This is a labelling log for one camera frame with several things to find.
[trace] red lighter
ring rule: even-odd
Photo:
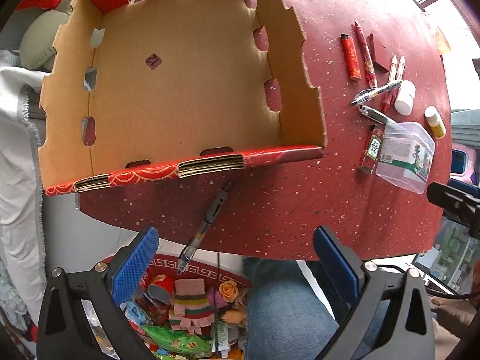
[[[357,168],[363,173],[372,175],[380,158],[380,149],[382,148],[383,131],[376,125],[371,125],[363,154],[358,162]]]
[[[357,51],[355,50],[355,45],[351,36],[347,34],[342,34],[340,36],[342,39],[343,51],[345,53],[346,65],[349,68],[349,74],[351,80],[361,80],[362,73],[360,72],[359,59],[357,58]]]

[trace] metal bolt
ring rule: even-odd
[[[373,261],[367,261],[365,264],[363,264],[365,269],[370,272],[375,272],[377,270],[377,264],[375,264]]]
[[[61,268],[55,268],[55,269],[52,271],[52,276],[53,276],[54,278],[58,278],[61,274],[62,274],[62,269],[61,269]]]
[[[415,268],[410,268],[409,269],[409,274],[410,276],[412,276],[413,278],[418,278],[420,276],[420,272],[415,269]]]
[[[98,262],[96,265],[95,265],[95,270],[97,272],[103,272],[105,271],[105,269],[107,269],[107,264],[106,262]]]

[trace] red cardboard box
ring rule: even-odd
[[[295,12],[245,1],[73,0],[40,99],[46,194],[321,157],[322,103]],[[268,51],[255,46],[262,27]],[[105,31],[96,48],[95,29]],[[267,106],[273,79],[279,112]]]

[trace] blue jeans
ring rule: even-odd
[[[315,275],[321,264],[310,262],[309,268]],[[314,360],[337,330],[338,322],[318,300],[297,262],[246,257],[244,271],[252,281],[245,360]],[[315,277],[320,288],[329,285],[326,276]],[[329,301],[337,316],[335,299]],[[356,358],[373,346],[388,302],[380,303]]]

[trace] speckled table surface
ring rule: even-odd
[[[349,107],[366,82],[349,80],[339,41],[354,35],[358,20],[366,35],[380,35],[390,54],[405,55],[404,79],[417,87],[410,116],[392,108],[398,122],[425,125],[423,111],[434,104],[447,127],[437,142],[429,181],[450,173],[450,105],[445,74],[434,39],[411,0],[284,0],[296,9],[306,34],[304,59],[312,85],[321,87],[328,145],[319,161],[256,168],[107,188],[80,194],[80,208],[102,222],[140,230],[158,228],[160,237],[186,243],[195,233],[215,193],[236,179],[203,249],[272,259],[315,259],[313,229],[328,225],[363,258],[411,254],[431,247],[442,210],[425,195],[396,188],[356,170],[369,119]],[[379,84],[387,75],[378,75]],[[379,107],[381,99],[369,105]]]

